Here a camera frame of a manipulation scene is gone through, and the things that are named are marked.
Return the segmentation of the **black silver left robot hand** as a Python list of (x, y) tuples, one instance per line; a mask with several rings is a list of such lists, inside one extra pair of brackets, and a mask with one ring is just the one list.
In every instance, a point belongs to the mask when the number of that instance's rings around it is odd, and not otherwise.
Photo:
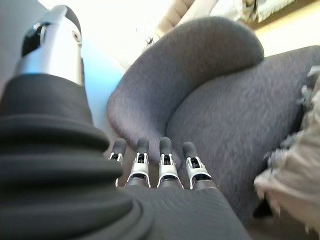
[(0, 237), (3, 240), (248, 240), (211, 180), (185, 190), (139, 177), (117, 187), (114, 154), (94, 127), (85, 91), (82, 34), (65, 5), (25, 34), (0, 100)]

